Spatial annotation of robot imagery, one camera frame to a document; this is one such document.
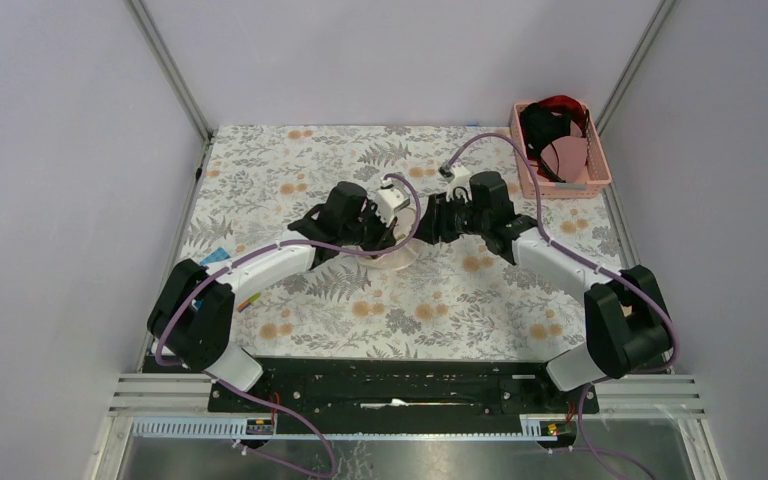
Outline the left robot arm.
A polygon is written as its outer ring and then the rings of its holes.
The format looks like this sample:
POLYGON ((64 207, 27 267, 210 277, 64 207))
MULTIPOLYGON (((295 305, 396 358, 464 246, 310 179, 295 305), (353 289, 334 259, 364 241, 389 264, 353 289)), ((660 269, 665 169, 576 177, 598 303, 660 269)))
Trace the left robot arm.
POLYGON ((269 401, 263 367, 231 339, 237 307, 266 288, 312 270, 340 253, 377 256, 391 251, 397 215, 409 197, 391 180, 367 192, 341 181, 327 199, 290 223, 274 242, 235 259, 201 265, 185 259, 172 269, 147 330, 159 350, 180 363, 232 386, 232 398, 248 411, 269 401))

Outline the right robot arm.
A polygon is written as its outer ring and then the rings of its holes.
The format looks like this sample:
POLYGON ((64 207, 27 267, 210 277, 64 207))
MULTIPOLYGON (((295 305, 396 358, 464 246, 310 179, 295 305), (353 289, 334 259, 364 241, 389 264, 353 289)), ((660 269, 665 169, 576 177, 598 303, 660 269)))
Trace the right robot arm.
POLYGON ((540 222, 518 214, 497 172, 429 197, 416 232, 429 245, 480 237, 509 264, 552 282, 584 308, 585 341, 546 362, 533 386, 535 402, 557 412, 573 390, 620 379, 673 349, 667 311, 654 274, 637 265, 612 271, 549 239, 540 222))

